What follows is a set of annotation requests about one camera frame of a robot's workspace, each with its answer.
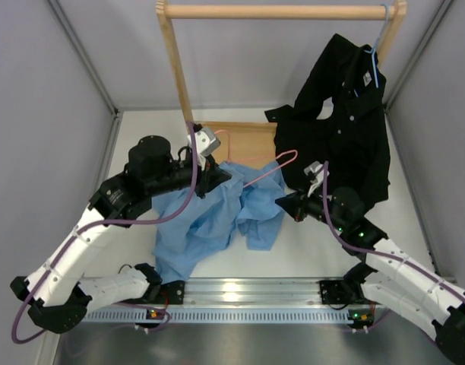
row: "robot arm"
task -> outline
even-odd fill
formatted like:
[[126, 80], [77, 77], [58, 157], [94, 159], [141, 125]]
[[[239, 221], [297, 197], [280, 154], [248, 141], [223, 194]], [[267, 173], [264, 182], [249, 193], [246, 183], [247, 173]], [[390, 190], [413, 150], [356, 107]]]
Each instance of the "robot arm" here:
[[360, 260], [342, 280], [321, 282], [323, 303], [380, 303], [418, 326], [449, 360], [465, 365], [465, 290], [424, 268], [367, 220], [353, 189], [339, 188], [331, 199], [324, 196], [327, 189], [315, 194], [327, 178], [315, 164], [305, 169], [313, 186], [308, 194], [295, 192], [277, 204], [296, 221], [310, 215], [328, 224], [340, 233], [336, 238], [343, 248]]
[[[11, 282], [11, 289], [20, 300], [27, 300], [33, 293], [28, 300], [28, 313], [36, 325], [63, 333], [75, 327], [87, 312], [123, 300], [149, 303], [155, 298], [161, 278], [148, 264], [107, 278], [85, 279], [82, 275], [108, 243], [130, 227], [129, 221], [151, 209], [153, 196], [190, 186], [193, 170], [198, 170], [195, 192], [200, 197], [230, 178], [210, 155], [220, 145], [210, 129], [195, 126], [194, 144], [200, 169], [192, 166], [190, 148], [184, 148], [184, 160], [173, 160], [165, 138], [142, 138], [129, 151], [124, 171], [101, 184], [77, 225], [53, 255], [32, 274]], [[104, 220], [114, 220], [115, 224], [94, 223]], [[89, 224], [94, 227], [82, 232]], [[52, 266], [56, 257], [59, 260]]]

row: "white table surface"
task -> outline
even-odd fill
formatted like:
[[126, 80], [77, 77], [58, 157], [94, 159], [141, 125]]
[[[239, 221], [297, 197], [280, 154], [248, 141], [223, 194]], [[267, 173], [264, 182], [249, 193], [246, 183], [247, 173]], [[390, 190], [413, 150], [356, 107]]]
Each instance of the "white table surface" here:
[[[204, 109], [194, 111], [195, 120], [266, 122], [263, 109]], [[172, 153], [186, 144], [186, 130], [180, 110], [125, 112], [116, 142], [109, 175], [121, 172], [128, 150], [146, 135], [162, 135], [170, 140]], [[378, 203], [366, 217], [387, 232], [405, 252], [433, 269], [422, 231], [401, 169], [391, 134], [389, 200]], [[157, 217], [154, 211], [141, 219]], [[86, 270], [86, 276], [115, 274], [123, 264], [154, 264], [151, 254], [156, 228], [133, 226], [109, 244]], [[329, 278], [341, 277], [359, 262], [348, 255], [332, 237], [327, 225], [306, 218], [296, 223], [288, 215], [270, 252], [246, 248], [245, 237], [236, 235], [228, 249], [197, 264], [193, 278]]]

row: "clothes hanger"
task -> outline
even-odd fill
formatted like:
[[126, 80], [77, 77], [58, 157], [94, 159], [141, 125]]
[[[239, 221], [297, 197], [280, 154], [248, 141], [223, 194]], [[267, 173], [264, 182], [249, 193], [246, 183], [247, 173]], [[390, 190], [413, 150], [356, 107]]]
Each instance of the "clothes hanger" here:
[[382, 5], [383, 5], [384, 8], [386, 9], [386, 19], [384, 19], [383, 27], [381, 28], [381, 32], [379, 33], [378, 38], [376, 38], [375, 44], [373, 45], [373, 47], [371, 48], [371, 50], [370, 50], [370, 51], [364, 51], [364, 52], [366, 52], [366, 53], [371, 54], [372, 69], [373, 69], [373, 73], [375, 74], [375, 85], [376, 85], [376, 88], [377, 88], [377, 89], [379, 88], [379, 81], [378, 81], [378, 73], [376, 72], [375, 54], [376, 54], [376, 49], [378, 48], [379, 40], [381, 39], [381, 36], [383, 35], [384, 30], [386, 29], [386, 26], [387, 26], [388, 23], [390, 22], [390, 8], [389, 8], [388, 5], [386, 5], [386, 4], [382, 4]]

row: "wooden clothes rack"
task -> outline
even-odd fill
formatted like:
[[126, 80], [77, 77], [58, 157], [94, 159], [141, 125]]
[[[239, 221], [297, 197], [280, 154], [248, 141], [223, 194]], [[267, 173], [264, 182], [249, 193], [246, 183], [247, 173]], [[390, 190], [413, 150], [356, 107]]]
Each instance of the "wooden clothes rack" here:
[[[389, 10], [389, 23], [378, 44], [379, 65], [383, 63], [406, 15], [406, 0], [394, 0]], [[179, 48], [172, 19], [287, 19], [287, 20], [351, 20], [384, 21], [383, 5], [169, 5], [167, 0], [157, 1], [157, 17], [172, 66], [180, 106], [185, 120], [194, 122], [188, 98]], [[214, 153], [218, 161], [226, 159], [230, 146], [233, 160], [251, 156], [265, 156], [265, 160], [247, 163], [251, 167], [263, 166], [274, 158], [273, 136], [275, 123], [208, 122], [201, 121], [214, 130], [225, 129], [229, 133], [226, 145]]]

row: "black shirt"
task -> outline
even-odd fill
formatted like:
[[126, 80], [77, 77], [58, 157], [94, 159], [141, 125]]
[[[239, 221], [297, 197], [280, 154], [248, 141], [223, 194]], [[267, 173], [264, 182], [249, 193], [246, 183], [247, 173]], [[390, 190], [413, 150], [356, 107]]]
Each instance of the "black shirt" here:
[[[376, 88], [372, 56], [365, 52], [370, 50], [370, 46], [355, 46], [335, 34], [295, 106], [265, 112], [270, 122], [277, 122], [277, 154], [292, 149], [299, 152], [297, 159], [282, 169], [290, 188], [305, 191], [309, 181], [303, 170], [316, 160], [328, 160], [329, 193], [337, 187], [352, 187], [367, 209], [388, 199], [390, 150], [382, 105], [386, 78], [376, 68]], [[329, 97], [334, 104], [332, 115], [317, 119]], [[278, 162], [290, 158], [287, 155]]]

